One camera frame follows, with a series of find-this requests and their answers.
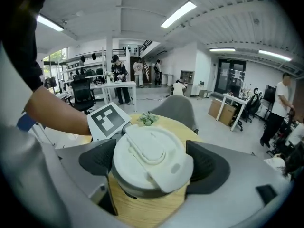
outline small plant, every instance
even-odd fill
[[[143,122],[146,126],[151,126],[154,122],[158,120],[158,116],[153,115],[152,113],[146,112],[143,113],[137,120]]]

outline white column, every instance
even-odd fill
[[[112,38],[112,36],[107,36],[106,37],[106,68],[107,68],[107,71],[111,71],[112,49],[113,49],[113,38]]]

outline white lid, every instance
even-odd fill
[[[143,190],[172,192],[184,186],[193,172],[193,159],[185,153],[182,142],[160,127],[126,128],[113,161],[127,183]]]

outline ceiling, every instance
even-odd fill
[[[197,8],[167,29],[160,25],[189,0],[46,0],[41,14],[63,25],[53,36],[38,24],[37,47],[50,50],[112,35],[161,42],[167,50],[198,41],[206,48],[236,49],[217,54],[222,58],[256,61],[287,71],[304,73],[303,45],[288,17],[275,0],[190,0]],[[258,54],[258,50],[282,54],[284,62]]]

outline ceiling light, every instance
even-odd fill
[[[52,22],[51,20],[47,19],[46,17],[44,17],[42,15],[38,16],[37,21],[41,24],[51,27],[54,30],[63,31],[63,27],[61,27],[58,24],[55,24],[54,22]]]
[[[282,55],[280,55],[280,54],[273,53],[273,52],[269,52],[269,51],[259,50],[259,53],[266,54],[266,55],[270,55],[270,56],[273,56],[273,57],[277,57],[277,58],[280,58],[280,59],[285,60],[285,61],[288,61],[288,62],[292,60],[292,59],[289,58],[289,57],[285,57],[285,56],[282,56]]]
[[[216,49],[209,49],[209,51],[236,51],[234,48],[216,48]]]
[[[196,8],[196,6],[188,1],[185,5],[183,5],[179,10],[173,13],[162,25],[163,28],[168,28],[171,24],[173,24],[176,20],[180,17],[191,11],[192,9]]]

